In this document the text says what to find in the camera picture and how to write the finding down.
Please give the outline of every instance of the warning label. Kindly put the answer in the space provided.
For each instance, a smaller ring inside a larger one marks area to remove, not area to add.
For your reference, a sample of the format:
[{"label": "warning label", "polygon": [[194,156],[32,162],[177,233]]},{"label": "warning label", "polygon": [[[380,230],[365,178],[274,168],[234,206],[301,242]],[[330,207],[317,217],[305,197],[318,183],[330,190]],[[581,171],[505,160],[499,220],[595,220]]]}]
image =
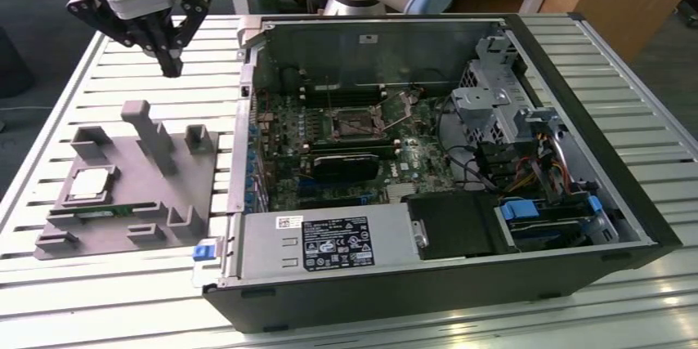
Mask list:
[{"label": "warning label", "polygon": [[306,271],[372,265],[365,217],[302,222],[302,267]]}]

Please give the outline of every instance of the slotted table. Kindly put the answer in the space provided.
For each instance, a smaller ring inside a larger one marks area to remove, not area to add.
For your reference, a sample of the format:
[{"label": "slotted table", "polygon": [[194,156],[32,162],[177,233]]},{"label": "slotted table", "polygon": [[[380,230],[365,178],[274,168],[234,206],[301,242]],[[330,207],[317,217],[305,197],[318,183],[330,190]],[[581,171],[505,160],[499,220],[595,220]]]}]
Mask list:
[{"label": "slotted table", "polygon": [[[236,16],[212,16],[184,73],[97,34],[0,203],[0,347],[653,347],[698,339],[698,149],[693,139],[583,21],[523,17],[684,247],[567,298],[389,320],[237,333],[192,286],[190,248],[40,262],[32,258],[74,156],[78,125],[134,135],[125,100],[152,104],[169,132],[221,132],[210,235],[224,232],[240,62]],[[540,85],[540,99],[548,98]]]}]

